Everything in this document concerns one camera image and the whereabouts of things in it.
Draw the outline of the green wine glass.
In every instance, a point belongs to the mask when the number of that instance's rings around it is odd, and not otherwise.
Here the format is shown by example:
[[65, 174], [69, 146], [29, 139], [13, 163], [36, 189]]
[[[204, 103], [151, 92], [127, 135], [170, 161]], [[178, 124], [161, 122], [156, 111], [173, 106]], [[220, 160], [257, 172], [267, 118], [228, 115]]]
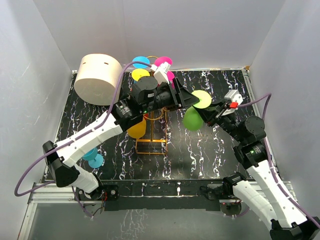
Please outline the green wine glass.
[[211, 95], [204, 90], [195, 90], [191, 93], [199, 99], [199, 102], [189, 107], [184, 116], [182, 123], [189, 131], [197, 131], [203, 126], [203, 119], [197, 110], [205, 109], [212, 103]]

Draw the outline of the magenta wine glass front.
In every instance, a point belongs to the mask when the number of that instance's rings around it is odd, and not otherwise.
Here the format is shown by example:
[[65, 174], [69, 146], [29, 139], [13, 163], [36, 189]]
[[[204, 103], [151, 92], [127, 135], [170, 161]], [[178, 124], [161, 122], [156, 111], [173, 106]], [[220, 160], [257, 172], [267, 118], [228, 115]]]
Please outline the magenta wine glass front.
[[174, 80], [174, 78], [175, 78], [175, 75], [174, 75], [174, 73], [173, 73], [172, 71], [168, 71], [168, 72], [167, 72], [167, 78], [168, 78], [168, 80], [169, 80], [172, 88], [175, 88], [175, 85], [174, 85], [174, 83], [173, 83], [173, 80]]

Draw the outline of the magenta wine glass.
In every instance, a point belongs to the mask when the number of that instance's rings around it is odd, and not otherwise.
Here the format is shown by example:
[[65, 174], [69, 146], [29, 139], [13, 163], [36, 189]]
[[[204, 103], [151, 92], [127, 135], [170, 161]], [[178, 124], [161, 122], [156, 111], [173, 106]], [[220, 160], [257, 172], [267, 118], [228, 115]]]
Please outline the magenta wine glass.
[[175, 78], [175, 75], [174, 75], [174, 73], [173, 73], [172, 71], [168, 71], [168, 72], [167, 72], [167, 78], [168, 78], [168, 80], [169, 80], [172, 88], [175, 88], [175, 85], [174, 85], [174, 83], [173, 83], [173, 80], [174, 80], [174, 78]]
[[161, 57], [158, 57], [156, 60], [155, 60], [155, 62], [154, 62], [154, 64], [157, 66], [157, 67], [159, 67], [161, 64], [163, 64], [163, 63], [168, 63], [170, 66], [173, 64], [173, 61], [172, 61], [172, 59], [170, 58], [170, 57], [168, 57], [168, 56], [161, 56]]

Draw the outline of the orange wine glass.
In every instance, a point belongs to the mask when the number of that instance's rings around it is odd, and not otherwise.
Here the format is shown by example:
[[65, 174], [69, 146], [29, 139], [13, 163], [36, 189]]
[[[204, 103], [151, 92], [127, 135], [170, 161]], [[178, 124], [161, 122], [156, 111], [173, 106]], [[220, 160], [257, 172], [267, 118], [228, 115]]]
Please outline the orange wine glass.
[[144, 68], [136, 68], [131, 72], [131, 77], [134, 83], [138, 82], [142, 77], [149, 77], [149, 76], [150, 76], [150, 73]]
[[146, 134], [147, 122], [143, 118], [140, 123], [135, 124], [127, 130], [127, 134], [134, 139], [140, 139]]

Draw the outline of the blue wine glass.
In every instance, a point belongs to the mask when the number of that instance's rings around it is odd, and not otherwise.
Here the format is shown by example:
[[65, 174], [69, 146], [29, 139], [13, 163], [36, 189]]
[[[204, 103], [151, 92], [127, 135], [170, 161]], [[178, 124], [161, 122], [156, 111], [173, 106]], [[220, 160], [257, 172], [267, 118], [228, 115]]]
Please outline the blue wine glass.
[[149, 67], [150, 60], [146, 56], [136, 56], [133, 60], [134, 63], [133, 66], [137, 69], [145, 69]]
[[103, 156], [98, 153], [96, 147], [84, 154], [81, 159], [87, 161], [89, 166], [93, 169], [101, 167], [104, 162]]

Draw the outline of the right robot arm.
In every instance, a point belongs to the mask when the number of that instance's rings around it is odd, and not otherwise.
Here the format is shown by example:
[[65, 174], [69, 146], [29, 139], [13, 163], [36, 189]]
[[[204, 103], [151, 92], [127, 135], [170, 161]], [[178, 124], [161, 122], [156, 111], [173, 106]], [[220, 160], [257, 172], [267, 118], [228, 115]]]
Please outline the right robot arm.
[[233, 148], [237, 161], [254, 178], [261, 189], [255, 190], [239, 172], [223, 178], [223, 194], [242, 200], [265, 224], [273, 240], [312, 240], [320, 232], [320, 219], [310, 216], [293, 199], [292, 194], [278, 176], [266, 138], [265, 122], [258, 116], [247, 117], [237, 123], [234, 111], [237, 102], [222, 100], [196, 111], [210, 127], [220, 126], [238, 141]]

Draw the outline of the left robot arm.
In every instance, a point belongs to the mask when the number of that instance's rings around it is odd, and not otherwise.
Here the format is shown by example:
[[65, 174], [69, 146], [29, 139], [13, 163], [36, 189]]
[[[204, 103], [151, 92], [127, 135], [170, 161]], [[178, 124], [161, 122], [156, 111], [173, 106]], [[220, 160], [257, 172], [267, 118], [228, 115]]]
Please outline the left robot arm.
[[103, 195], [98, 176], [77, 162], [106, 140], [140, 123], [144, 114], [166, 108], [173, 111], [199, 103], [199, 98], [183, 87], [177, 78], [158, 84], [152, 76], [142, 77], [95, 122], [65, 140], [47, 141], [42, 148], [46, 165], [57, 187], [73, 186], [97, 200]]

